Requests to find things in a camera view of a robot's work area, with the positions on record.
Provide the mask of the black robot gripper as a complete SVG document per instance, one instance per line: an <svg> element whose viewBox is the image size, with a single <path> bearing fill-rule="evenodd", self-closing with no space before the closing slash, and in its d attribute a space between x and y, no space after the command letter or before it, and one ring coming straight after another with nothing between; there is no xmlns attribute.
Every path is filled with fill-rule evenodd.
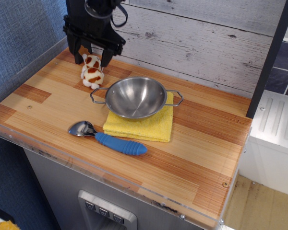
<svg viewBox="0 0 288 230"><path fill-rule="evenodd" d="M92 53L91 43L103 48L101 67L107 67L113 56L120 55L126 41L111 26L112 14L95 18L88 14L87 26L82 35L76 37L67 34L69 51L74 55L75 63L83 63L83 54Z"/></svg>

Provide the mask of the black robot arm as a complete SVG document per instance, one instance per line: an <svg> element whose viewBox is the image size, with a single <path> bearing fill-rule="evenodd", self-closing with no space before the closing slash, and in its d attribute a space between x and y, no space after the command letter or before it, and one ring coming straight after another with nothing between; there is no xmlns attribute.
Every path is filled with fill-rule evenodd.
<svg viewBox="0 0 288 230"><path fill-rule="evenodd" d="M83 62L80 47L90 52L91 44L103 49L101 67L106 67L113 56L120 55L126 41L114 31L112 26L122 27L126 23L115 24L113 10L120 9L128 18L120 0L67 0L67 15L64 16L69 51L75 63Z"/></svg>

